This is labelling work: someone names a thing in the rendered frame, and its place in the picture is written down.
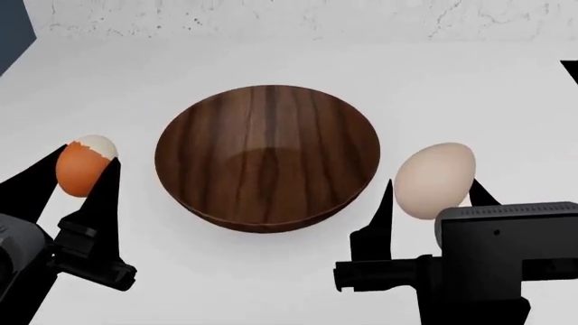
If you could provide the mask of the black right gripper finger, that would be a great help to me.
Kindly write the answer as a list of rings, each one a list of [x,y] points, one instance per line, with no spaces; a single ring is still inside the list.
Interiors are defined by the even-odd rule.
[[[350,234],[353,262],[391,259],[393,183],[388,181],[378,210],[369,224]]]
[[[473,207],[500,205],[476,179],[473,180],[469,190],[469,198]]]

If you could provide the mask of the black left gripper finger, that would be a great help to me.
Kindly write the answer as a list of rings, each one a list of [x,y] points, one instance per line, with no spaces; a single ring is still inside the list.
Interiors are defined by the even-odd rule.
[[[90,261],[119,262],[118,195],[121,164],[112,162],[100,175],[80,209],[61,219],[54,248]]]
[[[57,186],[56,163],[67,145],[0,183],[0,213],[35,224]]]

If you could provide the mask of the brown partly peeled egg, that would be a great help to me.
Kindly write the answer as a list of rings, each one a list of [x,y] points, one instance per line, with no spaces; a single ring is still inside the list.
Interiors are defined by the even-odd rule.
[[[117,148],[107,137],[84,135],[61,152],[55,166],[57,183],[70,196],[86,198],[117,157]]]

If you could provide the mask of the beige whole egg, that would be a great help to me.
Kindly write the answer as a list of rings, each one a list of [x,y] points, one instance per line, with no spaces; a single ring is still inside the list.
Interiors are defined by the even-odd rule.
[[[433,220],[442,210],[463,202],[475,172],[476,159],[467,145],[428,146],[399,168],[394,180],[396,202],[412,218]]]

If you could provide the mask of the dark wooden bowl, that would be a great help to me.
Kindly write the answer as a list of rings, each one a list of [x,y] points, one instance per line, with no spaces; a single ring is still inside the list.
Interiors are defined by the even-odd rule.
[[[346,208],[380,160],[374,126],[342,99],[297,86],[207,97],[163,130],[159,181],[196,216],[241,232],[309,227]]]

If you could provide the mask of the black flat object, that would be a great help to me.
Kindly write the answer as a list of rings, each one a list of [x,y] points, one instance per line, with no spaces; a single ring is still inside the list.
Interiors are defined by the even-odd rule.
[[[561,60],[560,63],[578,85],[578,60]]]

